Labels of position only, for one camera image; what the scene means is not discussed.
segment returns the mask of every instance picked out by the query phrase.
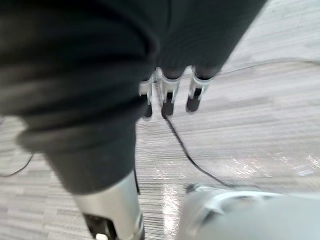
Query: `black wire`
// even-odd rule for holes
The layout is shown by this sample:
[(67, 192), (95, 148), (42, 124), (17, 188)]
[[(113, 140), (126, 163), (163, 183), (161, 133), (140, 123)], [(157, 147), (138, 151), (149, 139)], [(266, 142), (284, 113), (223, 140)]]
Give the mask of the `black wire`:
[[(0, 120), (0, 126), (1, 126), (1, 124), (4, 123), (5, 120), (6, 120), (5, 117), (1, 118), (1, 120)], [(34, 157), (34, 154), (32, 153), (32, 154), (30, 155), (28, 161), (26, 162), (26, 164), (25, 164), (22, 168), (20, 168), (19, 170), (15, 171), (15, 172), (13, 172), (13, 173), (9, 173), (9, 174), (0, 173), (0, 178), (9, 178), (9, 177), (12, 177), (12, 176), (20, 173), (22, 170), (24, 170), (24, 169), (29, 165), (29, 163), (31, 162), (31, 160), (32, 160), (33, 157)]]
[[(276, 63), (305, 63), (305, 64), (312, 64), (312, 65), (320, 65), (320, 61), (317, 60), (308, 60), (308, 59), (303, 59), (303, 58), (276, 58), (276, 59), (270, 59), (268, 61), (261, 61), (261, 62), (255, 62), (252, 65), (248, 65), (248, 66), (244, 66), (244, 67), (239, 67), (236, 68), (234, 70), (230, 70), (230, 71), (225, 71), (225, 72), (220, 72), (217, 74), (217, 76), (221, 76), (221, 75), (226, 75), (226, 74), (230, 74), (230, 73), (234, 73), (234, 72), (238, 72), (244, 69), (250, 69), (253, 67), (258, 67), (258, 66), (263, 66), (263, 65), (269, 65), (269, 64), (276, 64)], [(154, 81), (154, 83), (156, 83), (156, 93), (157, 93), (157, 99), (158, 99), (158, 103), (159, 103), (159, 107), (162, 107), (162, 98), (161, 98), (161, 93), (160, 93), (160, 86), (159, 86), (159, 82), (157, 82), (157, 80)], [(173, 135), (175, 136), (175, 138), (178, 140), (179, 145), (184, 153), (184, 155), (186, 156), (186, 158), (190, 161), (190, 163), (196, 168), (198, 169), (201, 173), (207, 175), (208, 177), (210, 177), (211, 179), (215, 180), (216, 182), (220, 183), (221, 185), (228, 187), (228, 188), (235, 188), (235, 187), (242, 187), (243, 185), (238, 185), (238, 184), (228, 184), (222, 180), (220, 180), (219, 178), (217, 178), (216, 176), (213, 176), (212, 174), (210, 174), (209, 172), (207, 172), (206, 170), (204, 170), (203, 168), (201, 168), (190, 156), (184, 142), (182, 141), (182, 139), (180, 138), (176, 128), (174, 127), (173, 123), (170, 120), (170, 117), (167, 117), (165, 119), (165, 121), (167, 122), (170, 130), (172, 131)]]
[(169, 118), (165, 119), (165, 121), (168, 123), (169, 128), (171, 129), (173, 135), (175, 136), (175, 138), (178, 140), (180, 147), (182, 148), (182, 151), (184, 153), (184, 155), (186, 156), (186, 158), (190, 161), (190, 163), (196, 168), (198, 169), (201, 173), (207, 175), (208, 177), (212, 178), (213, 180), (217, 181), (218, 183), (220, 183), (221, 185), (224, 185), (228, 188), (232, 188), (234, 187), (234, 185), (231, 184), (227, 184), (224, 181), (220, 180), (219, 178), (217, 178), (216, 176), (213, 176), (212, 174), (210, 174), (209, 172), (207, 172), (206, 170), (204, 170), (203, 168), (201, 168), (198, 164), (195, 163), (195, 161), (192, 159), (192, 157), (190, 156), (184, 142), (182, 141), (182, 139), (180, 138), (176, 128), (174, 127), (173, 123), (171, 122), (171, 120)]

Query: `floor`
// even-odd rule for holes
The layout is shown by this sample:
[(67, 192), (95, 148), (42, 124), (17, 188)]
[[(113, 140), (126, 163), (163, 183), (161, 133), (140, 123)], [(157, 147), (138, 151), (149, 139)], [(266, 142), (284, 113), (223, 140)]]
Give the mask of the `floor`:
[[(320, 190), (318, 0), (271, 0), (210, 85), (199, 111), (185, 112), (190, 69), (172, 122), (193, 160), (236, 185), (277, 192)], [(173, 240), (189, 184), (219, 184), (188, 161), (158, 107), (137, 123), (136, 166), (147, 240)], [(15, 118), (0, 125), (0, 172), (30, 154), (14, 144)], [(0, 178), (1, 240), (89, 240), (84, 220), (44, 158)]]

